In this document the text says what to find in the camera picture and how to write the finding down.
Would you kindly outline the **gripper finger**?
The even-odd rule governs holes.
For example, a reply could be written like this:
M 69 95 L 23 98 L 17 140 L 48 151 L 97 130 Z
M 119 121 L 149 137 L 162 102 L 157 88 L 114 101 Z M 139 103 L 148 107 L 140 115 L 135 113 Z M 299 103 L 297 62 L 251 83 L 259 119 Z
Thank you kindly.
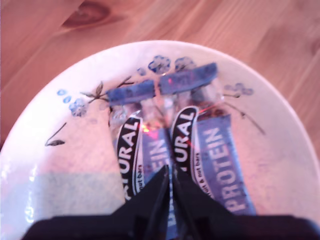
M 234 216 L 179 167 L 172 170 L 173 196 L 184 221 L 183 240 L 233 240 Z
M 113 214 L 112 240 L 164 240 L 168 218 L 168 166 Z

